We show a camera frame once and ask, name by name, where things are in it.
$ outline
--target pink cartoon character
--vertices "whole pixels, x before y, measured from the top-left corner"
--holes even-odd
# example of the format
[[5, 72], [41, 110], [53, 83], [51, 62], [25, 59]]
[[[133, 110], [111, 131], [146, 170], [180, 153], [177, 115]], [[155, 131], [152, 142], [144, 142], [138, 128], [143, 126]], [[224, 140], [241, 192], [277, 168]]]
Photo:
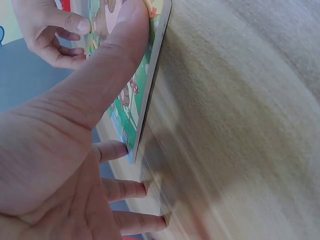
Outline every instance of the pink cartoon character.
[[131, 78], [130, 81], [130, 87], [132, 88], [133, 94], [137, 95], [139, 93], [138, 85], [135, 83], [134, 79]]
[[126, 1], [127, 0], [104, 0], [105, 22], [109, 34], [115, 28], [120, 13], [120, 9]]

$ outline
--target skin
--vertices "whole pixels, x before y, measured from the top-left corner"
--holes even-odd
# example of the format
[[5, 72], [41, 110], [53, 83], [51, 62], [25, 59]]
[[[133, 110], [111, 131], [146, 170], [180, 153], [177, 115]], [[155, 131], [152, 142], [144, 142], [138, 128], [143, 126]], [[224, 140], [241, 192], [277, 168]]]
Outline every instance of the skin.
[[146, 7], [127, 2], [112, 34], [80, 69], [0, 114], [0, 239], [122, 240], [121, 234], [166, 227], [160, 216], [112, 212], [109, 202], [142, 198], [146, 190], [139, 182], [100, 178], [99, 164], [127, 154], [122, 143], [91, 144], [92, 129], [147, 44]]
[[100, 0], [100, 8], [94, 18], [95, 29], [94, 32], [99, 36], [99, 44], [107, 39], [109, 32], [107, 30], [105, 0]]

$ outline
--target wood grain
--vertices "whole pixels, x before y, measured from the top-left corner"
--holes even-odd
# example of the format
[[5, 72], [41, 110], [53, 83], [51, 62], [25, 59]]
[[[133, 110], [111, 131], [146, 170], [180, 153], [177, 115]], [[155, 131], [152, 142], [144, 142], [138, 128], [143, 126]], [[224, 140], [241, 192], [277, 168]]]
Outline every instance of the wood grain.
[[319, 239], [319, 2], [172, 3], [137, 163], [111, 163], [167, 216], [146, 239]]

